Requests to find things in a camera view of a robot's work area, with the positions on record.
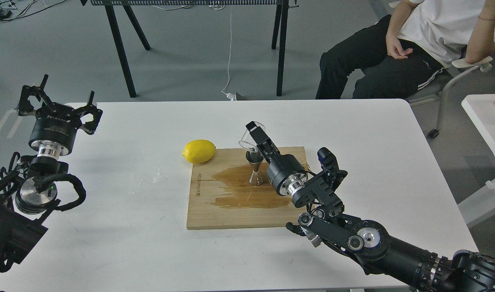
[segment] jigger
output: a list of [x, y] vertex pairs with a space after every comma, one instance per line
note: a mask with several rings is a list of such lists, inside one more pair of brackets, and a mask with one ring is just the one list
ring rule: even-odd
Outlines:
[[253, 172], [251, 172], [251, 177], [249, 178], [249, 183], [251, 183], [252, 185], [261, 185], [264, 182], [264, 177], [258, 171], [258, 169], [260, 168], [260, 164], [262, 164], [262, 161], [264, 161], [264, 158], [259, 151], [246, 151], [246, 160], [247, 162], [249, 162], [249, 165], [251, 165], [251, 168], [253, 169]]

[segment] white t-shirt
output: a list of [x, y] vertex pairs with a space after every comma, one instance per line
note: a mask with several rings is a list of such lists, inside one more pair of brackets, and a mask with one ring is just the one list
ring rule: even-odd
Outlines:
[[451, 61], [460, 59], [485, 0], [410, 2], [420, 5], [411, 12], [397, 38], [413, 41], [448, 68]]

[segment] wooden cutting board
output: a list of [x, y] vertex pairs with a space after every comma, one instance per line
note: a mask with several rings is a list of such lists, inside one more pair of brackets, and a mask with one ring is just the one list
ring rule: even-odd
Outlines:
[[[306, 170], [303, 147], [281, 147], [282, 155], [292, 154]], [[297, 209], [291, 196], [279, 196], [269, 183], [263, 161], [262, 185], [251, 185], [251, 166], [242, 148], [217, 149], [209, 161], [194, 164], [188, 201], [188, 229], [284, 227], [296, 222], [305, 207]]]

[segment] chair armrest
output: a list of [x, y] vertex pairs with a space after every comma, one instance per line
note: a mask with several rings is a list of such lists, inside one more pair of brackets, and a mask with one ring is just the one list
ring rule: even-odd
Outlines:
[[491, 56], [487, 56], [484, 59], [482, 59], [482, 61], [478, 61], [474, 64], [470, 64], [470, 63], [467, 63], [464, 58], [462, 58], [462, 59], [458, 59], [458, 60], [451, 62], [451, 65], [453, 65], [453, 67], [455, 67], [455, 68], [461, 68], [462, 69], [462, 68], [468, 68], [468, 67], [473, 67], [473, 66], [489, 63], [492, 60], [493, 60], [493, 58]]
[[394, 2], [390, 2], [388, 3], [388, 6], [392, 7], [392, 8], [396, 8], [397, 5], [399, 5], [401, 1], [394, 1]]

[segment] black table leg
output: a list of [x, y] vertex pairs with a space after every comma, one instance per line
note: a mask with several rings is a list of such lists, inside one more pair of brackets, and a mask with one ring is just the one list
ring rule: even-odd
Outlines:
[[107, 12], [107, 18], [109, 19], [110, 30], [112, 31], [112, 37], [114, 38], [114, 44], [118, 51], [119, 61], [121, 63], [121, 69], [125, 76], [125, 82], [129, 89], [129, 95], [131, 98], [136, 97], [136, 89], [134, 88], [134, 82], [132, 81], [132, 75], [130, 74], [129, 63], [127, 56], [125, 55], [125, 48], [123, 48], [123, 41], [119, 33], [118, 22], [116, 20], [116, 14], [114, 14], [114, 7], [112, 5], [105, 5], [105, 11]]
[[145, 47], [145, 50], [150, 50], [151, 47], [148, 44], [149, 41], [147, 41], [147, 38], [145, 37], [143, 30], [141, 29], [140, 23], [138, 22], [136, 15], [134, 15], [134, 12], [132, 11], [132, 7], [130, 7], [129, 5], [124, 5], [123, 9], [125, 9], [125, 12], [129, 16], [130, 22], [132, 22], [132, 26], [134, 26], [136, 33], [138, 33], [138, 37], [140, 37], [141, 43]]
[[280, 28], [281, 17], [282, 17], [282, 6], [277, 5], [277, 13], [275, 15], [275, 28], [273, 28], [273, 41], [271, 42], [271, 48], [273, 50], [277, 48], [278, 30]]
[[289, 12], [289, 0], [284, 0], [282, 4], [282, 19], [281, 19], [281, 29], [280, 29], [280, 51], [278, 53], [277, 96], [282, 96], [283, 63], [285, 59], [285, 39], [287, 37], [288, 12]]

